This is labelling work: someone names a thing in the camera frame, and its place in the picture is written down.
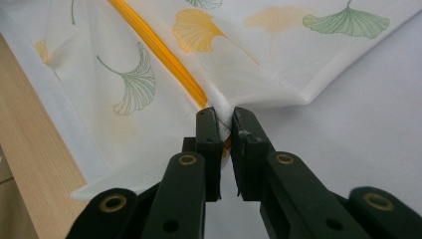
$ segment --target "white surface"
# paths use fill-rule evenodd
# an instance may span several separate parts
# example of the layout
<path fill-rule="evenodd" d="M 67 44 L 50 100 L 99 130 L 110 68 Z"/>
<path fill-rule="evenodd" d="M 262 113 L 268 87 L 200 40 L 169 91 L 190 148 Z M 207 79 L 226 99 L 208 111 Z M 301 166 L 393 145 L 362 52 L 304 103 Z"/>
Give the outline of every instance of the white surface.
<path fill-rule="evenodd" d="M 342 196 L 357 186 L 375 186 L 422 214 L 421 29 L 419 13 L 308 106 L 254 110 L 275 148 L 301 157 Z M 84 165 L 98 156 L 61 85 L 1 10 L 0 32 L 34 88 L 57 94 L 54 102 L 40 98 L 83 174 L 102 173 L 100 160 Z M 206 238 L 268 238 L 259 204 L 236 197 L 230 163 L 222 174 L 223 200 L 207 204 Z"/>

